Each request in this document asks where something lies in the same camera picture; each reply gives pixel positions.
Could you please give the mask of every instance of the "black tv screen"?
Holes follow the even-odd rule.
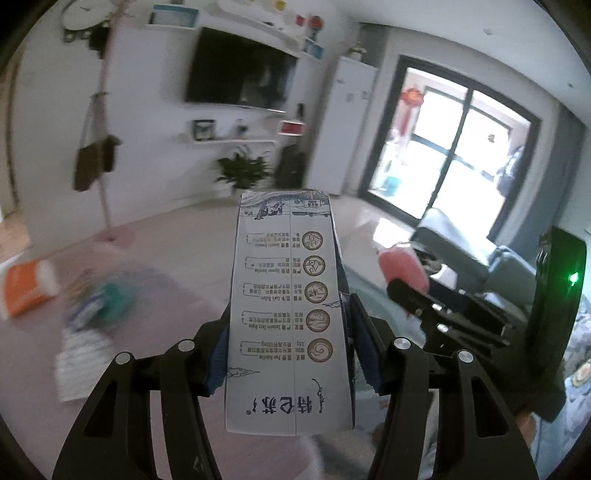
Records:
[[[203,28],[185,100],[282,110],[296,62],[268,45]]]

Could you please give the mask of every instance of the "silver screw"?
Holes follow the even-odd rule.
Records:
[[[410,348],[410,341],[406,338],[400,337],[394,340],[394,346],[401,350],[408,350]]]
[[[457,354],[457,356],[465,364],[469,364],[472,362],[472,360],[474,360],[474,355],[472,355],[468,350],[462,350],[459,354]]]
[[[125,365],[131,360],[131,355],[127,352],[121,352],[115,357],[115,363],[118,365]]]
[[[178,349],[181,350],[182,352],[190,352],[194,348],[195,348],[195,344],[193,343],[192,340],[183,340],[178,345]]]

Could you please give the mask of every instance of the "sliding glass door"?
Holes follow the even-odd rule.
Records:
[[[403,57],[360,196],[413,226],[435,207],[468,235],[493,238],[527,172],[537,127],[484,85]]]

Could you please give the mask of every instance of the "white cabinet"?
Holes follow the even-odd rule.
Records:
[[[365,118],[377,69],[341,57],[304,185],[339,195]]]

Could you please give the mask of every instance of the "ceiling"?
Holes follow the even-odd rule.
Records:
[[[591,129],[591,76],[533,0],[336,0],[352,18],[425,32],[481,51],[550,92]]]

